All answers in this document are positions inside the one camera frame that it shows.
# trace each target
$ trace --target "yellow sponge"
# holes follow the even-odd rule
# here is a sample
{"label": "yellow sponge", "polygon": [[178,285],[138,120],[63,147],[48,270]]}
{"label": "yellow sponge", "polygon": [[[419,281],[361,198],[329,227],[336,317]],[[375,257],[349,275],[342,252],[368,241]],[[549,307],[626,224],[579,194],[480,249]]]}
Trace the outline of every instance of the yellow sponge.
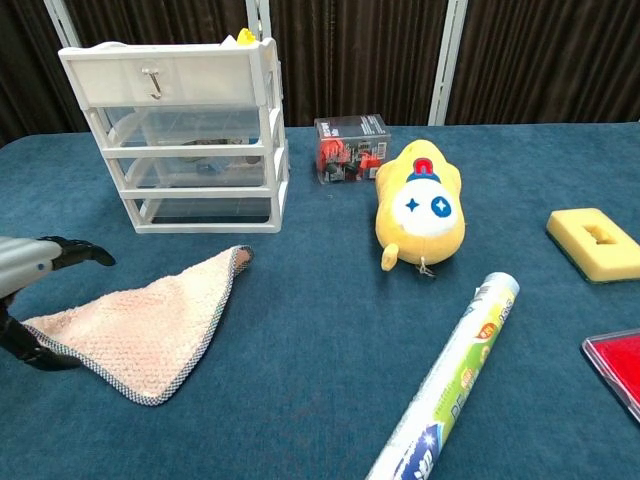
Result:
{"label": "yellow sponge", "polygon": [[556,210],[547,232],[588,280],[640,279],[640,245],[597,208]]}

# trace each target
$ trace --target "blue table surface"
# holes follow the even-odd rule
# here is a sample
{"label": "blue table surface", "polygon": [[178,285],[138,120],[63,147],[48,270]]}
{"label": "blue table surface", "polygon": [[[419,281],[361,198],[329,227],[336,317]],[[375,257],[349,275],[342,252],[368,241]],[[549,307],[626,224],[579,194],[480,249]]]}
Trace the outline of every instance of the blue table surface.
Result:
{"label": "blue table surface", "polygon": [[637,478],[640,428],[580,351],[639,328],[640,282],[592,285],[545,234],[552,210],[602,209],[640,239],[640,124],[393,127],[432,140],[463,179],[467,232],[424,278],[380,270],[371,182],[320,185],[312,128],[289,128],[278,234],[133,231],[90,134],[0,150],[0,235],[62,235],[118,260],[22,291],[52,313],[248,244],[212,344],[166,404],[87,369],[43,373],[0,351],[0,478],[363,478],[490,272],[521,293],[430,478]]}

